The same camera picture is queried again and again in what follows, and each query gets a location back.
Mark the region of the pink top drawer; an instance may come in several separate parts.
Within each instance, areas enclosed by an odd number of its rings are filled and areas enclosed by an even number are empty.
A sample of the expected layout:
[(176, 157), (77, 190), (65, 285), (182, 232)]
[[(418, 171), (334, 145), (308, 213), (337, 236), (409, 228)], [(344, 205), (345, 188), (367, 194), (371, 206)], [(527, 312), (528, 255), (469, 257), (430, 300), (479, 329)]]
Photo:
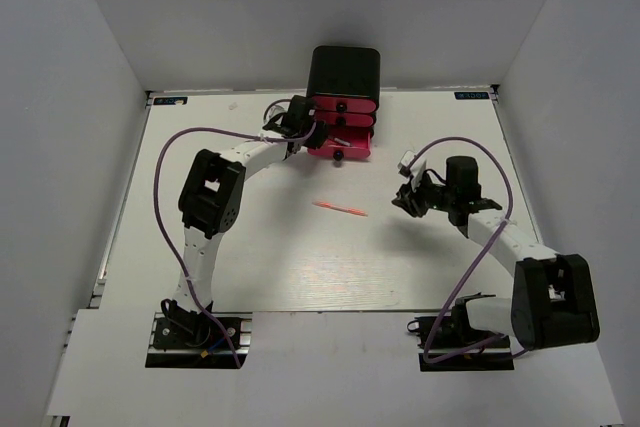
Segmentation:
[(369, 98), (316, 95), (313, 100), (319, 109), (338, 113), (372, 114), (378, 110), (378, 102)]

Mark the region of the orange highlighter pen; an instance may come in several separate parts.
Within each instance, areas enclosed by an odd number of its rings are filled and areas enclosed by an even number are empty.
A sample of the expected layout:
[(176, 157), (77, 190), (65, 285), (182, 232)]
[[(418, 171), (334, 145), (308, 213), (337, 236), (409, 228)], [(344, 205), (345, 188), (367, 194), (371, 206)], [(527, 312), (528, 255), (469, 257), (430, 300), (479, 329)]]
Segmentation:
[(341, 213), (345, 213), (345, 214), (349, 214), (349, 215), (355, 215), (355, 216), (360, 216), (360, 217), (367, 217), (368, 213), (360, 210), (360, 209), (356, 209), (356, 208), (352, 208), (352, 207), (345, 207), (345, 206), (339, 206), (336, 204), (332, 204), (329, 202), (323, 202), (323, 201), (313, 201), (312, 205), (319, 207), (319, 208), (324, 208), (324, 209), (329, 209), (329, 210), (333, 210), (336, 212), (341, 212)]

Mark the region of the blue thin pen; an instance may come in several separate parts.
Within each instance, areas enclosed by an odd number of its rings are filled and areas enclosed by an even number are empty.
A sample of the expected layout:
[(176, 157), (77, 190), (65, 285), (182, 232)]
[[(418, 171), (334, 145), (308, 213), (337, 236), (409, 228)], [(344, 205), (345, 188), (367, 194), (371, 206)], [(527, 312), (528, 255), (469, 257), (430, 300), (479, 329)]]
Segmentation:
[(352, 146), (352, 144), (350, 142), (348, 142), (346, 140), (343, 140), (343, 139), (340, 139), (340, 138), (337, 138), (337, 137), (334, 137), (334, 136), (329, 136), (328, 140), (330, 140), (331, 142), (333, 142), (333, 143), (335, 143), (337, 145), (343, 146), (343, 147), (351, 147)]

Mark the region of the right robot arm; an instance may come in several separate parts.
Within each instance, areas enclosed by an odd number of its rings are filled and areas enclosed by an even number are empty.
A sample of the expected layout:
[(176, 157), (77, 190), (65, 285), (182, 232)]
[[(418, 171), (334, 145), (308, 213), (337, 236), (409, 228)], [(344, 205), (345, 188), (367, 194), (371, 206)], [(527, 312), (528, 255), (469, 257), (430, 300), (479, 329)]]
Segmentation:
[(481, 246), (513, 280), (508, 298), (457, 296), (448, 308), (449, 327), (472, 346), (493, 335), (509, 336), (527, 350), (595, 342), (600, 324), (588, 262), (537, 242), (507, 219), (502, 207), (481, 192), (478, 165), (469, 156), (446, 161), (446, 176), (431, 179), (426, 166), (399, 165), (406, 183), (392, 203), (414, 218), (444, 212), (451, 225)]

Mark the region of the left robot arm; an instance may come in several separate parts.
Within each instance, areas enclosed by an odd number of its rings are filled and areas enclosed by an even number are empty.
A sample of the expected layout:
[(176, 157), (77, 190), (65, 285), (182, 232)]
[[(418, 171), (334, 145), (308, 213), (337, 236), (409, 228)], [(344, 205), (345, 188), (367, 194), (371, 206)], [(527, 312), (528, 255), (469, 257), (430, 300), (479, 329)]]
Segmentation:
[[(177, 334), (188, 345), (199, 346), (211, 334), (212, 280), (223, 236), (235, 224), (244, 185), (256, 173), (283, 162), (301, 148), (316, 148), (328, 138), (328, 125), (315, 118), (319, 104), (296, 95), (288, 107), (268, 116), (257, 134), (244, 134), (212, 127), (195, 127), (174, 134), (161, 149), (154, 172), (154, 215), (161, 234), (178, 260), (181, 273), (167, 311), (185, 314), (177, 323)], [(199, 151), (191, 165), (178, 199), (184, 228), (184, 247), (177, 249), (161, 219), (159, 180), (164, 157), (173, 142), (190, 133), (215, 133), (242, 142), (230, 149)]]

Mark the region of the black drawer cabinet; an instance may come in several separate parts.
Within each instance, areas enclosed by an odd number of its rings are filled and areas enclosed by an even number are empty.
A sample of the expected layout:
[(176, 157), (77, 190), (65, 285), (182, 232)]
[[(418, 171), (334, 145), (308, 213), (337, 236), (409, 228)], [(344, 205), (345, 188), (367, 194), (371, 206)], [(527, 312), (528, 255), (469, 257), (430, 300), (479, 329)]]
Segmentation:
[(381, 56), (373, 48), (317, 46), (312, 53), (306, 94), (378, 101)]

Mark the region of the right blue table label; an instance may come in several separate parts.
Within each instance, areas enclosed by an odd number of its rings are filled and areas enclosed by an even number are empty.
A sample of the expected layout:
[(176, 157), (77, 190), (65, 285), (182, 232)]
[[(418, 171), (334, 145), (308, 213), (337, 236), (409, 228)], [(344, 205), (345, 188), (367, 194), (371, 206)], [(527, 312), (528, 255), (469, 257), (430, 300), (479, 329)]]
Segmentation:
[(488, 92), (478, 91), (456, 91), (454, 96), (457, 100), (489, 100)]

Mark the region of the blue table label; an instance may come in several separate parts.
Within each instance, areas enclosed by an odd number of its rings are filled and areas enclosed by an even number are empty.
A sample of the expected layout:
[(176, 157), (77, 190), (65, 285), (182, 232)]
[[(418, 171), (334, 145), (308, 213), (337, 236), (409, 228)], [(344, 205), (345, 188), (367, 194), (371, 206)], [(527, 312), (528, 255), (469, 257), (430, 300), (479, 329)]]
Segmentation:
[(153, 105), (161, 106), (185, 105), (187, 102), (186, 96), (155, 97), (153, 99)]
[(457, 100), (489, 100), (488, 92), (478, 91), (456, 91), (454, 96)]

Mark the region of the left blue table label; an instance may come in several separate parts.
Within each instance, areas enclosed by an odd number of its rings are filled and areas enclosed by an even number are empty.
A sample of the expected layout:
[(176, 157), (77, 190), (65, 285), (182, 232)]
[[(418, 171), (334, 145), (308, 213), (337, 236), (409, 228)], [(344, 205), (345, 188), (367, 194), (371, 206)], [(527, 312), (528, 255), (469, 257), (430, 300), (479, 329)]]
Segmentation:
[(187, 102), (186, 96), (155, 97), (153, 99), (153, 105), (161, 106), (185, 105)]

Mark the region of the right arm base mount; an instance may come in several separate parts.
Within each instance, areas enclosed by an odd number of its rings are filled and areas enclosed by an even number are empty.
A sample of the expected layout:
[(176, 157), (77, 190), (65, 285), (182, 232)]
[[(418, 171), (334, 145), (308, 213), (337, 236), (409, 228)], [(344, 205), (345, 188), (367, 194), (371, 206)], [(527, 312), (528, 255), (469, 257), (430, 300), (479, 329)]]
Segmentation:
[(437, 320), (437, 313), (416, 316), (407, 323), (407, 333), (418, 343), (421, 372), (489, 372), (512, 371), (514, 354), (509, 338), (504, 334), (473, 329), (468, 316), (456, 301), (443, 317), (430, 344), (428, 359), (424, 359), (425, 346)]

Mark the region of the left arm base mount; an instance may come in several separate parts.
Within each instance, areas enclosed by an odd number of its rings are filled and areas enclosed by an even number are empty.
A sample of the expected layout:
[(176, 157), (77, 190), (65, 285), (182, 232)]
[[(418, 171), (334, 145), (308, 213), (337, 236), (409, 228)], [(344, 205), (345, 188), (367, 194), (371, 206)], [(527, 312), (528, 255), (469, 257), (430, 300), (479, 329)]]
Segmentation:
[(164, 299), (155, 313), (145, 366), (151, 369), (226, 370), (241, 367), (248, 355), (249, 314), (223, 314), (212, 320)]

